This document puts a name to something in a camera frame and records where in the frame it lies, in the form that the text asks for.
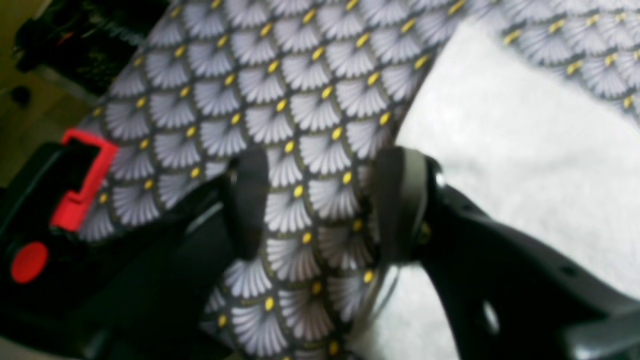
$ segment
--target patterned fabric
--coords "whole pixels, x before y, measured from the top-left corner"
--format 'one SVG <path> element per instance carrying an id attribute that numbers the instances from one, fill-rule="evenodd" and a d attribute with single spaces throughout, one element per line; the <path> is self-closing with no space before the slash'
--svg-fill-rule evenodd
<path id="1" fill-rule="evenodd" d="M 184 0 L 81 127 L 120 150 L 80 235 L 156 219 L 228 160 L 265 148 L 264 239 L 202 328 L 246 357 L 352 358 L 376 266 L 371 163 L 465 12 L 528 59 L 637 117 L 638 2 Z"/>
<path id="2" fill-rule="evenodd" d="M 468 11 L 533 64 L 578 83 L 640 125 L 640 1 L 473 0 Z"/>

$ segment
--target white carpet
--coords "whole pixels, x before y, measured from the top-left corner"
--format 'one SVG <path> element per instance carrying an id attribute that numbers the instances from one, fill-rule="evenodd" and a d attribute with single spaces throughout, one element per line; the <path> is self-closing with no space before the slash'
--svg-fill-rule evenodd
<path id="1" fill-rule="evenodd" d="M 526 65 L 471 20 L 420 90 L 397 140 L 436 158 L 493 218 L 640 299 L 640 131 L 573 85 Z M 367 360 L 456 359 L 437 295 L 416 266 L 375 326 Z"/>

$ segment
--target floor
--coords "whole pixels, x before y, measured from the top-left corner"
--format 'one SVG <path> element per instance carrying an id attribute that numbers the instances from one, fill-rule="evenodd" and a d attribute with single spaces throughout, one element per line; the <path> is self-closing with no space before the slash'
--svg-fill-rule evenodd
<path id="1" fill-rule="evenodd" d="M 15 70 L 11 57 L 13 37 L 25 20 L 37 13 L 44 0 L 0 1 L 0 94 L 15 86 L 31 90 L 25 108 L 0 95 L 0 186 L 7 186 L 29 155 L 43 142 L 59 140 L 89 106 L 34 73 Z"/>

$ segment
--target red clip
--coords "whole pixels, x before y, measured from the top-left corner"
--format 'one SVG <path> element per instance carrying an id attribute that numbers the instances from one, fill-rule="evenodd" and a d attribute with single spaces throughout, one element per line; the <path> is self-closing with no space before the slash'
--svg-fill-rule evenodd
<path id="1" fill-rule="evenodd" d="M 62 138 L 62 144 L 68 144 L 71 139 L 100 148 L 100 152 L 98 152 L 84 178 L 80 191 L 67 191 L 49 221 L 49 224 L 53 226 L 61 227 L 68 231 L 77 231 L 82 225 L 82 221 L 100 188 L 100 184 L 102 184 L 102 180 L 107 175 L 118 147 L 103 138 L 78 129 L 67 130 Z"/>
<path id="2" fill-rule="evenodd" d="M 38 277 L 49 259 L 49 249 L 39 242 L 33 241 L 16 252 L 11 263 L 11 277 L 18 284 L 26 284 Z"/>

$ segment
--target red release button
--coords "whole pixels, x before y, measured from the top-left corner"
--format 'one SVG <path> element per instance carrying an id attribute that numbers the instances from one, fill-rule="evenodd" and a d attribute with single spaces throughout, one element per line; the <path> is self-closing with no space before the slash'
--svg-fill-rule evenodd
<path id="1" fill-rule="evenodd" d="M 23 246 L 16 253 L 11 263 L 11 277 L 18 284 L 32 281 L 44 269 L 49 258 L 49 250 L 39 242 L 34 241 Z"/>

